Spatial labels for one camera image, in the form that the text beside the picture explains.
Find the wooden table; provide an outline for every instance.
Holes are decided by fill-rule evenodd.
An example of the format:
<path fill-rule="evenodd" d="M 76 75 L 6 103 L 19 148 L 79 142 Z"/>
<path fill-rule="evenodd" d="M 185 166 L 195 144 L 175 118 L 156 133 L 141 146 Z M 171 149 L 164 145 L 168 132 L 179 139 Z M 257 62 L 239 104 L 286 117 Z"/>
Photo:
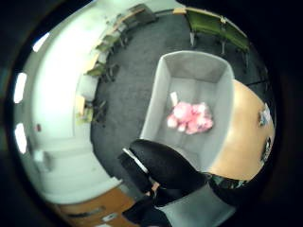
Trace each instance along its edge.
<path fill-rule="evenodd" d="M 205 9 L 196 9 L 196 8 L 175 8 L 175 9 L 173 9 L 172 13 L 173 13 L 173 14 L 181 14 L 181 15 L 184 15 L 184 14 L 187 14 L 187 10 L 199 12 L 199 13 L 206 14 L 206 15 L 209 15 L 209 16 L 218 17 L 219 19 L 222 18 L 221 15 L 216 14 L 216 13 L 214 13 L 214 12 L 207 11 L 207 10 L 205 10 Z"/>
<path fill-rule="evenodd" d="M 75 227 L 135 227 L 137 225 L 122 216 L 132 205 L 134 200 L 116 187 L 89 201 L 52 207 L 66 222 Z"/>
<path fill-rule="evenodd" d="M 230 130 L 209 172 L 231 179 L 251 180 L 263 166 L 260 160 L 268 136 L 275 138 L 273 121 L 259 126 L 264 103 L 242 83 L 234 80 L 234 110 Z"/>

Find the light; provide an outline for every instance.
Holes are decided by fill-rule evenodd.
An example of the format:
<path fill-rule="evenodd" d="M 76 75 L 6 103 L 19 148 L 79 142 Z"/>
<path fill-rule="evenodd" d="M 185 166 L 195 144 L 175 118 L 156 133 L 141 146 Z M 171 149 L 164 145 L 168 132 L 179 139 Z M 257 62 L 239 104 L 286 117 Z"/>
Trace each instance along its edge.
<path fill-rule="evenodd" d="M 38 52 L 38 50 L 41 48 L 41 46 L 44 44 L 45 40 L 49 36 L 49 32 L 47 32 L 43 37 L 41 37 L 33 46 L 32 50 L 35 52 Z"/>
<path fill-rule="evenodd" d="M 15 129 L 15 138 L 17 141 L 18 148 L 21 153 L 27 152 L 27 138 L 25 133 L 25 128 L 22 123 L 19 123 Z"/>
<path fill-rule="evenodd" d="M 14 103 L 19 103 L 19 102 L 22 101 L 23 92 L 24 92 L 25 86 L 26 86 L 26 81 L 27 81 L 27 74 L 25 74 L 25 73 L 18 74 L 16 87 L 15 87 L 15 92 L 14 92 L 14 95 L 13 95 Z"/>

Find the plush toy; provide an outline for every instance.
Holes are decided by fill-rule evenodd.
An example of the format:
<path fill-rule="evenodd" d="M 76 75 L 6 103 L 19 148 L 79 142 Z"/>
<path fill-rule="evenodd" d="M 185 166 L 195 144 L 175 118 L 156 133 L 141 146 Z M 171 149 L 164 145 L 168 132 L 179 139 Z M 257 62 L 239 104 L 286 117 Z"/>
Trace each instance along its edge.
<path fill-rule="evenodd" d="M 173 109 L 168 116 L 168 127 L 178 128 L 178 131 L 184 131 L 186 134 L 194 134 L 212 128 L 212 116 L 206 103 L 191 105 L 186 102 L 178 102 L 176 93 L 171 93 L 170 97 Z"/>

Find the wall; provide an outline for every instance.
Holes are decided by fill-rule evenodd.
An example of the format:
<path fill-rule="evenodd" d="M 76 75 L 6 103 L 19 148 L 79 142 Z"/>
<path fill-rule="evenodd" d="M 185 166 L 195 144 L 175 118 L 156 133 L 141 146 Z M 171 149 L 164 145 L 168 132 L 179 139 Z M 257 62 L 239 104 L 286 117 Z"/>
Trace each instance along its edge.
<path fill-rule="evenodd" d="M 31 53 L 24 68 L 24 101 L 16 107 L 15 122 L 25 124 L 34 150 L 45 150 L 53 157 L 92 152 L 90 127 L 74 124 L 79 78 L 92 48 L 106 29 L 106 20 L 139 3 L 146 3 L 153 11 L 180 6 L 172 0 L 97 0 L 54 27 L 41 49 Z M 40 132 L 36 131 L 37 124 L 41 125 Z M 42 191 L 41 175 L 31 155 L 21 157 L 28 177 Z"/>

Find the gray carpet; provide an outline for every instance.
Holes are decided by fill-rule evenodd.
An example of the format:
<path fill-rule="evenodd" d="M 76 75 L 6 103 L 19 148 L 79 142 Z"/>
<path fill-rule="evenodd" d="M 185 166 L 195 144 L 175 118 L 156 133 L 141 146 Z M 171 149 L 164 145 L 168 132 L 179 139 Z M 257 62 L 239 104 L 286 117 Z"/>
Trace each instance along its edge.
<path fill-rule="evenodd" d="M 128 175 L 120 166 L 117 156 L 122 148 L 138 138 L 143 127 L 152 93 L 152 82 L 160 56 L 177 50 L 192 50 L 189 44 L 187 22 L 180 15 L 159 17 L 157 22 L 138 26 L 128 31 L 131 38 L 125 49 L 119 48 L 109 58 L 109 62 L 119 65 L 115 82 L 101 83 L 96 93 L 96 102 L 108 101 L 108 112 L 105 117 L 105 128 L 100 125 L 92 127 L 92 142 L 95 154 L 110 175 L 123 179 L 135 198 L 140 193 L 133 186 Z M 220 55 L 221 46 L 213 36 L 201 34 L 194 50 Z M 227 44 L 224 58 L 229 61 L 235 77 L 243 83 L 260 79 L 258 68 L 262 61 L 252 50 L 249 55 L 249 67 L 244 74 L 241 54 L 232 44 Z M 266 96 L 264 85 L 251 88 L 263 99 Z"/>

